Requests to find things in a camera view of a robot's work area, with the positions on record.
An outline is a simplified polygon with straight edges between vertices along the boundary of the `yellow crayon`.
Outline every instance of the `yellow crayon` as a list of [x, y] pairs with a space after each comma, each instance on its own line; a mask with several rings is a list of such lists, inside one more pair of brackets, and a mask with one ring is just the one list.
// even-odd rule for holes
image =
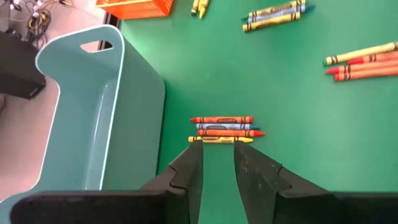
[[275, 12], [279, 12], [284, 9], [290, 9], [292, 7], [300, 7], [301, 5], [305, 5], [305, 0], [294, 0], [285, 4], [281, 4], [279, 6], [272, 6], [265, 9], [260, 9], [258, 11], [250, 12], [249, 17], [256, 17], [266, 14], [272, 14]]
[[196, 15], [198, 12], [198, 7], [199, 7], [199, 0], [194, 0], [193, 1], [193, 6], [192, 6], [192, 10], [191, 10], [191, 15]]
[[341, 54], [341, 55], [334, 55], [327, 57], [326, 60], [323, 62], [323, 65], [334, 65], [340, 62], [346, 62], [350, 59], [370, 55], [370, 54], [378, 54], [384, 52], [390, 52], [393, 50], [398, 50], [398, 41], [391, 42], [384, 45], [379, 45], [375, 47], [370, 47], [362, 50], [356, 50], [353, 52]]
[[206, 9], [209, 6], [210, 0], [200, 0], [199, 2], [199, 19], [202, 19], [206, 13]]
[[202, 140], [204, 143], [234, 143], [235, 141], [242, 141], [245, 143], [253, 142], [253, 139], [244, 138], [244, 137], [216, 137], [216, 136], [188, 137], [188, 142], [193, 142], [196, 140]]
[[257, 22], [252, 22], [243, 25], [243, 31], [247, 32], [250, 30], [256, 30], [258, 28], [269, 27], [277, 24], [281, 24], [284, 22], [290, 22], [301, 18], [300, 12], [291, 13], [284, 16], [273, 17], [270, 19], [264, 19]]

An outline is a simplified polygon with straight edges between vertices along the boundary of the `crayon tip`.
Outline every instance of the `crayon tip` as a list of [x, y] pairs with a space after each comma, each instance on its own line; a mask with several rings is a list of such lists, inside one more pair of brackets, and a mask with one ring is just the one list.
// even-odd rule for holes
[[203, 16], [205, 15], [205, 12], [206, 12], [206, 8], [205, 7], [201, 7], [199, 9], [199, 19], [203, 18]]
[[310, 11], [314, 10], [315, 7], [316, 7], [316, 5], [314, 5], [314, 4], [307, 4], [304, 12], [310, 12]]
[[340, 76], [338, 73], [335, 74], [335, 81], [340, 81]]
[[251, 138], [242, 138], [241, 141], [243, 141], [245, 143], [250, 143], [250, 142], [253, 142], [253, 139], [251, 139]]
[[359, 63], [363, 63], [363, 58], [354, 58], [354, 59], [347, 61], [347, 64], [349, 64], [349, 65], [354, 65], [354, 64], [359, 64]]
[[253, 129], [253, 130], [260, 130], [260, 127], [257, 126], [257, 125], [255, 125], [255, 124], [250, 124], [250, 129]]
[[326, 71], [326, 74], [336, 74], [338, 73], [340, 70], [336, 67], [336, 68], [331, 68], [329, 70]]
[[254, 135], [254, 136], [263, 136], [263, 135], [265, 135], [265, 133], [263, 133], [262, 131], [254, 130], [254, 131], [253, 131], [253, 135]]

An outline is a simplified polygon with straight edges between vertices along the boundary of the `black box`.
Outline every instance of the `black box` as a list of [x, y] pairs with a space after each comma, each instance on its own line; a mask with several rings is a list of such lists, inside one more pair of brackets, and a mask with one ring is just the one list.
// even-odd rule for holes
[[45, 87], [35, 65], [37, 49], [30, 43], [0, 32], [0, 93], [31, 99]]

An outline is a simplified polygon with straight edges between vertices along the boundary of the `blue crayon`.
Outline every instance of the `blue crayon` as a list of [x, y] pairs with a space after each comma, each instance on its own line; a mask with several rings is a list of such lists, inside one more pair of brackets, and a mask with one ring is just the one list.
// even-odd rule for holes
[[277, 17], [277, 16], [283, 16], [283, 15], [295, 13], [297, 11], [308, 12], [308, 11], [311, 11], [312, 9], [314, 9], [314, 8], [315, 8], [315, 5], [313, 5], [313, 4], [308, 4], [308, 5], [304, 4], [304, 5], [301, 5], [301, 6], [284, 9], [284, 10], [281, 10], [281, 11], [278, 11], [278, 12], [275, 12], [275, 13], [272, 13], [272, 14], [265, 14], [265, 15], [261, 15], [261, 16], [248, 17], [248, 18], [246, 17], [246, 18], [244, 18], [244, 20], [248, 20], [248, 23], [257, 22], [257, 21], [261, 21], [261, 20], [264, 20], [264, 19], [270, 19], [270, 18]]
[[260, 127], [254, 124], [197, 124], [197, 129], [213, 129], [213, 130], [259, 130]]

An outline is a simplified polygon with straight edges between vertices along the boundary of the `orange crayon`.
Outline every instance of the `orange crayon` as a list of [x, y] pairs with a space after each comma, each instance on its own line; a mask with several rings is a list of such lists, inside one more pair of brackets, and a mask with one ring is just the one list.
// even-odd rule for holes
[[397, 60], [398, 59], [398, 52], [393, 51], [389, 53], [383, 54], [371, 54], [364, 57], [354, 58], [347, 61], [347, 64], [354, 65], [359, 63], [369, 63], [369, 62], [386, 62], [389, 60]]
[[398, 60], [339, 66], [327, 70], [326, 74], [357, 72], [362, 70], [374, 70], [374, 69], [389, 68], [389, 67], [398, 67]]
[[192, 118], [195, 123], [253, 123], [252, 116], [211, 116]]
[[380, 68], [372, 70], [363, 70], [357, 72], [336, 73], [335, 81], [344, 81], [350, 79], [381, 77], [388, 75], [398, 75], [398, 67]]
[[200, 136], [231, 136], [231, 137], [257, 137], [263, 136], [265, 133], [258, 130], [212, 130], [199, 129]]

